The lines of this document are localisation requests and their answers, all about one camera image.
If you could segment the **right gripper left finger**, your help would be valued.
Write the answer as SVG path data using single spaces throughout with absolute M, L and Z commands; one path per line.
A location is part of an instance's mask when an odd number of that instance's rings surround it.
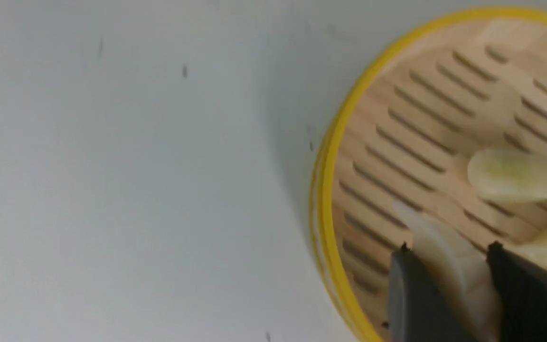
M 393 342 L 473 341 L 406 244 L 391 255 L 386 328 Z

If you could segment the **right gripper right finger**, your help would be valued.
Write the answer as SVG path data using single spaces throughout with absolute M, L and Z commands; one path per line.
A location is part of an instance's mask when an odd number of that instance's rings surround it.
M 547 271 L 499 242 L 486 261 L 503 307 L 500 341 L 547 342 Z

